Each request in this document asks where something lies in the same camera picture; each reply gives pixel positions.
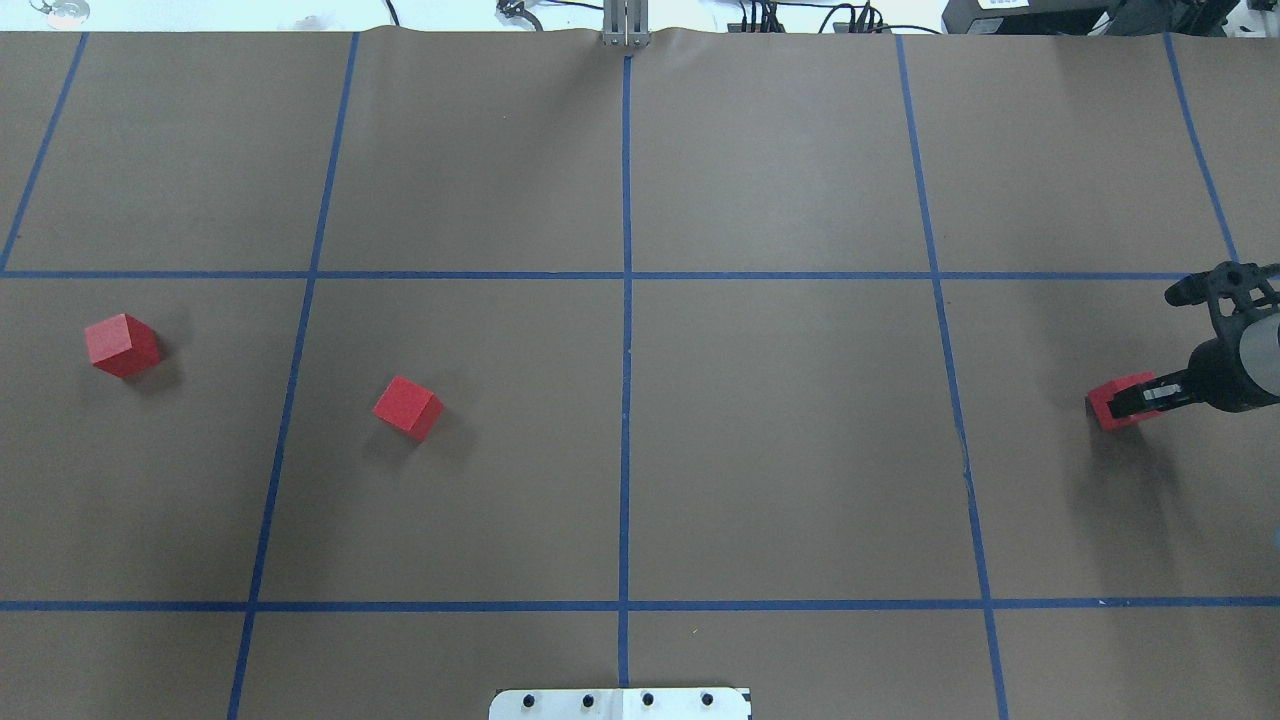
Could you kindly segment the red block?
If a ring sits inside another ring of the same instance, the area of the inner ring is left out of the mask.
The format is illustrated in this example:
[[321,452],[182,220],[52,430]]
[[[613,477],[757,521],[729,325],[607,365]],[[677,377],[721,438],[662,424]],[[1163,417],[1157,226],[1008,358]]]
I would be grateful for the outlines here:
[[1161,411],[1146,410],[1129,416],[1120,416],[1116,411],[1110,407],[1110,402],[1116,398],[1116,396],[1124,391],[1130,389],[1137,386],[1142,386],[1148,380],[1156,378],[1152,372],[1142,372],[1132,375],[1120,375],[1106,383],[1094,387],[1087,395],[1087,402],[1089,410],[1102,430],[1119,430],[1123,428],[1137,425],[1142,421],[1158,416]]
[[161,351],[155,331],[122,313],[84,328],[90,364],[116,378],[128,378],[156,366]]
[[372,407],[374,416],[417,443],[429,437],[444,411],[435,392],[403,375],[390,379]]

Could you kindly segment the black box device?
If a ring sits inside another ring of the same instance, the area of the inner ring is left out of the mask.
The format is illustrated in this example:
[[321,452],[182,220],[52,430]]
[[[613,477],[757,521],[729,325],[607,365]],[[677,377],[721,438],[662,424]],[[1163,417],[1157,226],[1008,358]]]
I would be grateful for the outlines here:
[[948,1],[948,35],[1222,37],[1239,1]]

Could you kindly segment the brown paper table mat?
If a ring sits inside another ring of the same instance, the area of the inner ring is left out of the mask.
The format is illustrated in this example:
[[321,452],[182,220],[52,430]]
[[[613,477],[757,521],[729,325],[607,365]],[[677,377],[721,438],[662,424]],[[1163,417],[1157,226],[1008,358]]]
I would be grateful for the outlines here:
[[1274,40],[6,32],[3,716],[1275,719],[1228,259]]

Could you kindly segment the clear tape roll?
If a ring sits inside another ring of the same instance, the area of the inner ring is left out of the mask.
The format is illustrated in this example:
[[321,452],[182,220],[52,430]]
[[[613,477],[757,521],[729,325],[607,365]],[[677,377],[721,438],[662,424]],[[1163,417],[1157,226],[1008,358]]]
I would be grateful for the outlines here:
[[78,29],[91,17],[90,3],[83,0],[32,0],[29,5],[58,31]]

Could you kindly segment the aluminium frame post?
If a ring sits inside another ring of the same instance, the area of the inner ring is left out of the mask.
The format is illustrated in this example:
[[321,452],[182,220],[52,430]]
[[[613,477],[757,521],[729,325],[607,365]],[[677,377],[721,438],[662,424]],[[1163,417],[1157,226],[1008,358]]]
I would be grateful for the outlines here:
[[648,0],[604,0],[602,44],[607,47],[640,49],[652,41]]

